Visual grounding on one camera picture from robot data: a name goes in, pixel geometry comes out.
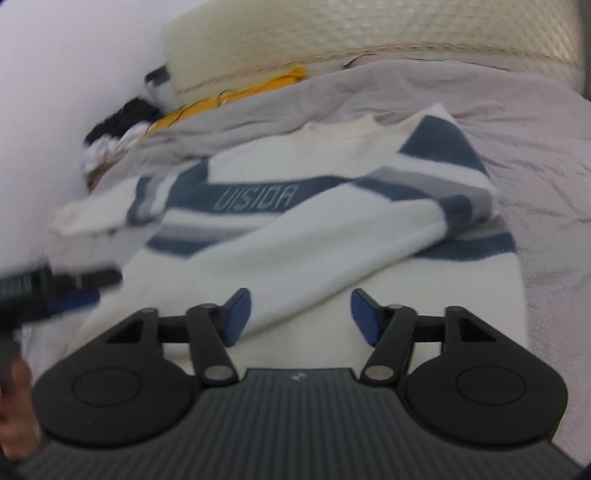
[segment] white fabric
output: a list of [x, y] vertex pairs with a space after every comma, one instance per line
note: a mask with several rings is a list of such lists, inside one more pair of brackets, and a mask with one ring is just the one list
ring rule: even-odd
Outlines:
[[[428, 112], [449, 118], [441, 107]], [[337, 172], [355, 178], [383, 165], [398, 164], [402, 171], [411, 171], [412, 159], [393, 152], [426, 113], [420, 112], [396, 127], [383, 127], [366, 117], [349, 124], [307, 125], [292, 135], [255, 141], [213, 157], [209, 181], [232, 184], [235, 180], [260, 180], [257, 176], [280, 181]], [[428, 164], [436, 176], [456, 182], [466, 179], [468, 184], [496, 193], [486, 176], [476, 170], [447, 164], [444, 166], [449, 171], [445, 172], [441, 163], [418, 160], [418, 171]], [[133, 190], [137, 181], [130, 181], [125, 188]], [[106, 197], [108, 192], [101, 197], [103, 202]], [[122, 210], [130, 204], [129, 200], [124, 202]], [[76, 210], [78, 215], [70, 217], [71, 224], [66, 225], [60, 213], [54, 227], [61, 228], [62, 233], [79, 229], [76, 225], [85, 218], [86, 206], [79, 203]], [[107, 218], [113, 212], [104, 213]], [[109, 218], [114, 226], [122, 216], [119, 213]], [[343, 184], [282, 215], [232, 217], [172, 209], [164, 217], [161, 231], [194, 225], [258, 229], [188, 259], [142, 249], [124, 269], [122, 290], [104, 298], [78, 332], [70, 351], [140, 308], [156, 307], [163, 316], [182, 314], [195, 304], [222, 303], [238, 287], [247, 286], [254, 298], [253, 311], [244, 340], [232, 351], [240, 368], [358, 368], [367, 357], [368, 347], [349, 317], [350, 288], [335, 294], [367, 275], [371, 276], [361, 285], [378, 300], [391, 303], [395, 295], [397, 301], [410, 306], [420, 300], [423, 314], [441, 314], [451, 303], [462, 304], [483, 318], [499, 319], [497, 328], [525, 344], [524, 296], [515, 254], [478, 262], [411, 258], [387, 267], [446, 235], [443, 211], [430, 199], [392, 202], [355, 184]], [[298, 314], [315, 304], [320, 306]], [[499, 314], [501, 306], [503, 315]], [[296, 314], [295, 320], [268, 329]], [[307, 346], [300, 348], [300, 341]], [[273, 345], [263, 346], [268, 342]], [[328, 342], [333, 348], [325, 345], [317, 350], [319, 342]], [[167, 348], [168, 355], [186, 363], [186, 359], [179, 360], [177, 350]]]
[[[209, 180], [215, 183], [262, 179], [283, 181], [301, 178], [302, 175], [317, 177], [333, 173], [360, 177], [383, 165], [383, 155], [366, 153], [368, 146], [363, 142], [366, 136], [376, 134], [369, 148], [387, 148], [396, 152], [427, 114], [455, 122], [441, 105], [434, 105], [395, 127], [380, 125], [373, 115], [338, 124], [337, 128], [309, 123], [291, 135], [261, 138], [219, 153], [210, 162]], [[420, 160], [413, 159], [410, 166], [406, 167], [408, 162], [401, 155], [397, 167], [401, 170], [426, 171], [450, 180], [461, 175], [462, 183], [490, 188], [496, 194], [490, 181], [478, 172], [454, 168], [452, 165], [445, 165], [442, 172], [442, 167], [436, 163], [428, 162], [427, 167], [420, 163]], [[158, 187], [151, 208], [153, 217], [163, 213], [168, 191], [175, 179], [176, 175], [169, 175]], [[54, 210], [49, 218], [49, 230], [63, 236], [73, 236], [124, 226], [127, 210], [135, 199], [138, 180], [138, 177], [125, 180], [108, 192]]]
[[113, 155], [127, 152], [148, 131], [149, 127], [150, 123], [139, 122], [127, 130], [121, 138], [103, 135], [92, 145], [85, 147], [82, 154], [84, 173], [92, 172]]

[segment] finger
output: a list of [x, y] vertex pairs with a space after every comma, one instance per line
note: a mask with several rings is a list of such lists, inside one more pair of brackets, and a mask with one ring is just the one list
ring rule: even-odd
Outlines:
[[6, 421], [17, 419], [34, 419], [33, 400], [29, 392], [15, 392], [0, 401], [0, 415]]
[[0, 447], [8, 459], [31, 456], [41, 446], [41, 430], [38, 426], [12, 424], [0, 430]]
[[14, 389], [21, 391], [31, 391], [33, 388], [33, 374], [27, 363], [20, 358], [11, 365], [12, 382]]
[[35, 439], [2, 444], [2, 451], [8, 460], [24, 460], [39, 450], [40, 442]]

